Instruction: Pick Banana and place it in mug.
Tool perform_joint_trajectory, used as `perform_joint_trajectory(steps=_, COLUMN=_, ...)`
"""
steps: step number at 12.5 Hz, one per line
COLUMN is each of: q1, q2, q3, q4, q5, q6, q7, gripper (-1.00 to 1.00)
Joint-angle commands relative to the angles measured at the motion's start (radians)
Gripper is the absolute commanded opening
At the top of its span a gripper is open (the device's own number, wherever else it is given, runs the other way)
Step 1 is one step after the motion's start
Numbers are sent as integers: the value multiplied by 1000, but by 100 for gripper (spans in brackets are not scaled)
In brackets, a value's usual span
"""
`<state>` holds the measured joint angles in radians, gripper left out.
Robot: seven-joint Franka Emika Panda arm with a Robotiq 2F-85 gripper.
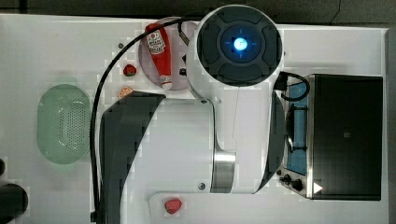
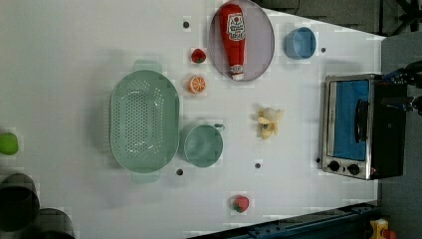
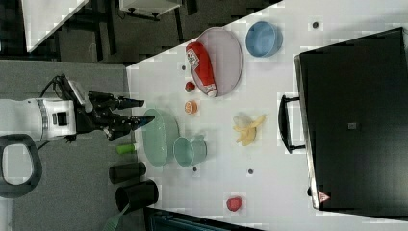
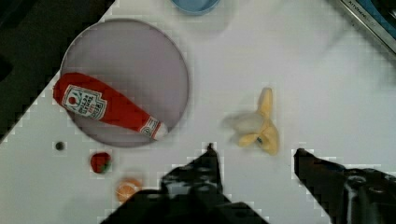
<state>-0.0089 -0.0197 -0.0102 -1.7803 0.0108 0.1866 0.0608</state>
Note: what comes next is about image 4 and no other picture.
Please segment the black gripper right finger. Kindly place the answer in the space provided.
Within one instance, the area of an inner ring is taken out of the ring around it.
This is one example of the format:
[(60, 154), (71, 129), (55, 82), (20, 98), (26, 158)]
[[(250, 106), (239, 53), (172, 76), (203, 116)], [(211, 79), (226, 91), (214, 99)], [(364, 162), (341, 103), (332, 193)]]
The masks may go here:
[(303, 148), (294, 154), (294, 173), (332, 224), (396, 224), (395, 177), (373, 168), (346, 168)]

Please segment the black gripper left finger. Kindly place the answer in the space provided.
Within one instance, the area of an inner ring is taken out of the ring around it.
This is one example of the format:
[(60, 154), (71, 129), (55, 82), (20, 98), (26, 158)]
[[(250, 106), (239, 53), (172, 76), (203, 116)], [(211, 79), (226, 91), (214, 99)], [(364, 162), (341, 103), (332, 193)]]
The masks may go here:
[(223, 194), (219, 157), (212, 144), (178, 166), (160, 188), (140, 190), (100, 224), (269, 224), (246, 203)]

